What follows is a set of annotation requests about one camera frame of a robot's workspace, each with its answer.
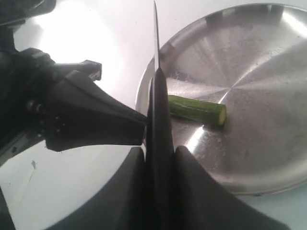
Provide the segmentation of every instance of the knife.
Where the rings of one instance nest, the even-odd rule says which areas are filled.
[[[150,87],[150,101],[147,115],[146,164],[152,180],[155,210],[159,228],[169,226],[170,174],[174,154],[171,117],[168,108],[167,86],[160,67],[160,44],[158,16],[154,2],[154,65],[155,74]]]

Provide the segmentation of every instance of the metal tray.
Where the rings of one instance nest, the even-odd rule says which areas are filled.
[[[168,93],[223,103],[221,129],[173,118],[185,145],[222,186],[238,195],[293,188],[307,179],[307,12],[256,4],[213,13],[161,49]],[[136,109],[147,114],[149,63]]]

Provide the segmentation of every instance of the cucumber slice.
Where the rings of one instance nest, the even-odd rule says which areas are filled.
[[[169,95],[168,106],[172,115],[191,120],[223,125],[226,120],[226,105],[198,101],[184,97]]]

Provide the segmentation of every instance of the knife blade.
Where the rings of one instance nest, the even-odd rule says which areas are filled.
[[[154,71],[160,68],[160,42],[159,42],[159,25],[158,25],[158,13],[157,5],[153,2],[153,19],[154,19]]]

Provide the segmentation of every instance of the white countertop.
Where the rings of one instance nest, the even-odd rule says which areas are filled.
[[[157,0],[160,43],[209,13],[256,2]],[[274,3],[307,9],[304,0]],[[102,63],[103,76],[97,84],[134,107],[139,81],[154,53],[153,24],[152,0],[58,0],[52,13],[28,20],[15,41],[17,49],[36,47],[56,62]],[[45,229],[80,207],[104,186],[129,149],[91,146],[56,153],[40,143],[10,159],[0,168],[0,185],[16,229]],[[307,186],[243,200],[294,230],[306,229]]]

